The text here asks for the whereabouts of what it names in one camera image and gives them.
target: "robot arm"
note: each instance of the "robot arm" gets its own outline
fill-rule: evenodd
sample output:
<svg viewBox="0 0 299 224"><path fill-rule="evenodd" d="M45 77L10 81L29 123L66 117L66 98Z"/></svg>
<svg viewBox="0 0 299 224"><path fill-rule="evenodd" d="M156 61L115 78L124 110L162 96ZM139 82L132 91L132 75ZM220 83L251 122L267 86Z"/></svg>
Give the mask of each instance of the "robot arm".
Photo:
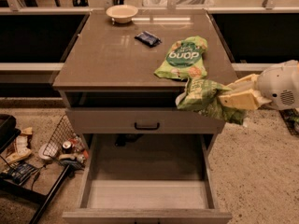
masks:
<svg viewBox="0 0 299 224"><path fill-rule="evenodd" d="M255 110L262 105L277 110L299 107L299 62L273 65L260 75L249 75L229 84L219 96L223 106Z"/></svg>

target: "table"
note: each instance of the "table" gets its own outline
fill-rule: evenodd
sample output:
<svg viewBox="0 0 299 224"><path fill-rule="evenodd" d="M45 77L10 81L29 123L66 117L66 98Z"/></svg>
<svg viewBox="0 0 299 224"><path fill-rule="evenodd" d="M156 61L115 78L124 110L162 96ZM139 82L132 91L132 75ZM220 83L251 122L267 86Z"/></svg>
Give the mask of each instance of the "table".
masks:
<svg viewBox="0 0 299 224"><path fill-rule="evenodd" d="M148 48L134 39L142 31L163 43ZM174 101L185 82L153 74L174 42L193 35L207 40L208 78L236 80L204 10L142 9L127 24L112 23L104 10L91 13L53 84L75 132L90 145L78 209L64 213L70 223L231 218L219 211L207 160L225 123L177 110ZM124 149L113 146L127 134L136 140L126 139Z"/></svg>

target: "floor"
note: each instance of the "floor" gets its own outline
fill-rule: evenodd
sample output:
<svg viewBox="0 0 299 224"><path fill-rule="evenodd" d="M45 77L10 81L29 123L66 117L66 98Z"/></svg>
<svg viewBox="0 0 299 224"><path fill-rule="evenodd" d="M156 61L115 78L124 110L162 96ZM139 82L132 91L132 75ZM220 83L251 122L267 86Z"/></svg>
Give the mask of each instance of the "floor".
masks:
<svg viewBox="0 0 299 224"><path fill-rule="evenodd" d="M39 148L47 143L64 107L60 100L2 99L0 113L11 114L20 129L33 127L33 154L28 159L43 165ZM250 111L243 126L229 124L209 155L211 183L221 211L231 212L235 223L296 223L299 219L299 140L290 135L280 114L273 110ZM62 167L49 164L34 190L46 194ZM78 206L82 172L67 178L40 219L42 224L65 224L63 211ZM0 192L0 223L28 223L35 206Z"/></svg>

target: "can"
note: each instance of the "can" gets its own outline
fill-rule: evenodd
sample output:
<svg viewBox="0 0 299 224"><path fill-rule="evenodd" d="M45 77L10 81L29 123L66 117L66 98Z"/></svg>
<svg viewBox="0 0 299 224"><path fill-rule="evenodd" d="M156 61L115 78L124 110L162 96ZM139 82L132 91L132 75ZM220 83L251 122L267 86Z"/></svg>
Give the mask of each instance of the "can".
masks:
<svg viewBox="0 0 299 224"><path fill-rule="evenodd" d="M63 153L71 153L73 149L73 145L69 141L65 141L63 143Z"/></svg>

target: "white object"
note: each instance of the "white object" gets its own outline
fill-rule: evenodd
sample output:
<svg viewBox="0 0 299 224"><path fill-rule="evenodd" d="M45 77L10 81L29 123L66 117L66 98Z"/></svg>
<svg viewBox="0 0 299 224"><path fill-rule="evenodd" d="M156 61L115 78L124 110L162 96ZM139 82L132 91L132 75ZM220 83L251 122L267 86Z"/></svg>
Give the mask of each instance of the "white object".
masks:
<svg viewBox="0 0 299 224"><path fill-rule="evenodd" d="M260 75L249 75L229 84L231 91L219 96L222 105L257 109L267 105L276 110L299 107L299 63L274 64Z"/></svg>
<svg viewBox="0 0 299 224"><path fill-rule="evenodd" d="M12 164L16 161L22 161L22 160L28 158L31 153L32 153L31 149L26 147L21 152L21 154L19 154L18 152L14 152L14 153L10 154L8 157L6 157L6 161L8 164Z"/></svg>
<svg viewBox="0 0 299 224"><path fill-rule="evenodd" d="M106 14L117 23L127 23L138 12L138 8L131 5L116 5L107 9Z"/></svg>
<svg viewBox="0 0 299 224"><path fill-rule="evenodd" d="M272 65L258 77L257 89L272 100L269 107L277 110L299 107L299 63L288 61Z"/></svg>
<svg viewBox="0 0 299 224"><path fill-rule="evenodd" d="M143 7L167 7L168 0L143 0ZM213 0L177 0L177 7L211 7Z"/></svg>
<svg viewBox="0 0 299 224"><path fill-rule="evenodd" d="M50 148L49 148L48 144L45 144L39 149L38 156L44 161L49 161L51 157L56 157L57 153L58 153L57 145L50 144Z"/></svg>

